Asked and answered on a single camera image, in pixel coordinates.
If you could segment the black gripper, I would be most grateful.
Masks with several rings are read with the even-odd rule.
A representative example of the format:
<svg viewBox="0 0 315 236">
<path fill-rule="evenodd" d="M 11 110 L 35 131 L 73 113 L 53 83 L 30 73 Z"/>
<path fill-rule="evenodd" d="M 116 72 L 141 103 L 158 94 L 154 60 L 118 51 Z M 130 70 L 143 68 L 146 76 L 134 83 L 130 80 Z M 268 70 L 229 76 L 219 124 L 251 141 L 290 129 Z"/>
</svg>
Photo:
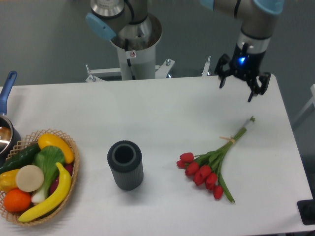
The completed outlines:
<svg viewBox="0 0 315 236">
<path fill-rule="evenodd" d="M 220 79 L 219 88 L 223 88 L 226 78 L 234 77 L 246 81 L 251 89 L 248 102 L 253 97 L 263 95 L 269 86 L 271 73 L 266 72 L 259 75 L 260 65 L 265 52 L 249 53 L 248 50 L 243 53 L 243 47 L 236 45 L 232 59 L 227 54 L 223 54 L 215 67 L 214 73 Z"/>
</svg>

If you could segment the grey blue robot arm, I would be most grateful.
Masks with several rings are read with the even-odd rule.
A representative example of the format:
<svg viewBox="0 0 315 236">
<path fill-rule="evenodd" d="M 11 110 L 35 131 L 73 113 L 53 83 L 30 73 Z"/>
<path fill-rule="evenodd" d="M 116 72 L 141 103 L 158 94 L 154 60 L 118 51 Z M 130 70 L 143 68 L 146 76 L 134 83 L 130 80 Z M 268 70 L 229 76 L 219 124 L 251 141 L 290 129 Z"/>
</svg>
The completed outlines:
<svg viewBox="0 0 315 236">
<path fill-rule="evenodd" d="M 280 16 L 282 0 L 203 0 L 201 4 L 232 16 L 242 22 L 241 32 L 232 57 L 222 55 L 215 74 L 224 86 L 234 76 L 245 81 L 250 96 L 263 95 L 270 73 L 260 72 L 260 65 Z M 148 12 L 145 0 L 93 0 L 86 15 L 89 28 L 117 49 L 123 80 L 155 79 L 156 45 L 162 27 L 157 17 Z"/>
</svg>

